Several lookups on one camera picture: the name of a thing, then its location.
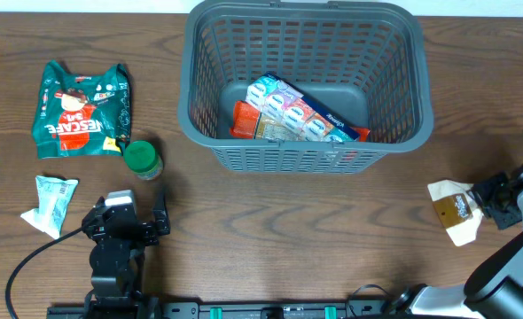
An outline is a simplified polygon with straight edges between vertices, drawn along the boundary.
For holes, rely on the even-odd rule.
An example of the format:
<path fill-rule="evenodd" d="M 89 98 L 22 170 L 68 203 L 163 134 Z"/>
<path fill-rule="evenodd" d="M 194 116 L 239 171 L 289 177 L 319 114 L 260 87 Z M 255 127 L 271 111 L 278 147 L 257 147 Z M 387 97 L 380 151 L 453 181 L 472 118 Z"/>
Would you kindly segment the brown white snack pouch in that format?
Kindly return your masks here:
<path fill-rule="evenodd" d="M 442 180 L 427 185 L 438 215 L 455 246 L 473 242 L 484 214 L 471 193 L 472 183 Z"/>

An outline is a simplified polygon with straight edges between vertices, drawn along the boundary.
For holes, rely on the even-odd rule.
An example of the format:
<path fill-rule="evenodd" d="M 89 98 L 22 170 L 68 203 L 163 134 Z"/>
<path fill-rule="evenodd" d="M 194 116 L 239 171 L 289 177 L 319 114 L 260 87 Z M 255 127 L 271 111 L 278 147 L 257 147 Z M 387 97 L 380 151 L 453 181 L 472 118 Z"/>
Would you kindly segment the green Nescafe coffee bag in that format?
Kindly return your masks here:
<path fill-rule="evenodd" d="M 129 75 L 116 64 L 101 75 L 44 70 L 31 135 L 40 159 L 121 156 L 131 133 Z"/>

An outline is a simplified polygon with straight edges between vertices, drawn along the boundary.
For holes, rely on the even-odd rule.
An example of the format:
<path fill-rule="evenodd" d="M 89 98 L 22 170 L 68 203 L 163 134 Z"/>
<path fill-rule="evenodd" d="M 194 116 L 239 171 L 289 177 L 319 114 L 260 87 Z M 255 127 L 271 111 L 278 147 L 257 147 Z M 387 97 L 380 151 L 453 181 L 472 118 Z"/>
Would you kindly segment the Kleenex tissue multipack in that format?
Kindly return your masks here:
<path fill-rule="evenodd" d="M 235 104 L 230 134 L 245 139 L 342 143 L 365 142 L 370 131 L 349 125 L 314 98 L 265 74 Z"/>

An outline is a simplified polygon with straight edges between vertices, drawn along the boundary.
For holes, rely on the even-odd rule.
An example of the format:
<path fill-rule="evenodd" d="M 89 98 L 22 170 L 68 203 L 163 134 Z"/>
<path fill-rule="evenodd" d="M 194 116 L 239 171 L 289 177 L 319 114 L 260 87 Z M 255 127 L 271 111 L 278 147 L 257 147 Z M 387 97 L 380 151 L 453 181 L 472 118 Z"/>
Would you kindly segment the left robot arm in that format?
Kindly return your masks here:
<path fill-rule="evenodd" d="M 159 318 L 156 298 L 143 294 L 144 250 L 170 233 L 162 191 L 152 208 L 153 219 L 137 218 L 134 193 L 115 191 L 82 219 L 82 232 L 96 245 L 90 253 L 92 290 L 84 301 L 85 318 Z"/>

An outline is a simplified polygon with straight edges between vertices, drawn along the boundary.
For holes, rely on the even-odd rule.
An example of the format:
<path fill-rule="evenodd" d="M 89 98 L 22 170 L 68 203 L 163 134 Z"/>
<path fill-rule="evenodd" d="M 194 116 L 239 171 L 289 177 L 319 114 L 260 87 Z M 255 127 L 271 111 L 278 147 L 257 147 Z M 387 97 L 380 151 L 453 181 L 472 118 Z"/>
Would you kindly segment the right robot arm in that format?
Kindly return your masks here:
<path fill-rule="evenodd" d="M 478 183 L 442 180 L 427 187 L 441 224 L 456 246 L 473 242 L 483 219 L 505 230 L 523 225 L 523 164 Z M 523 230 L 482 262 L 465 284 L 422 285 L 391 305 L 405 315 L 523 318 Z"/>

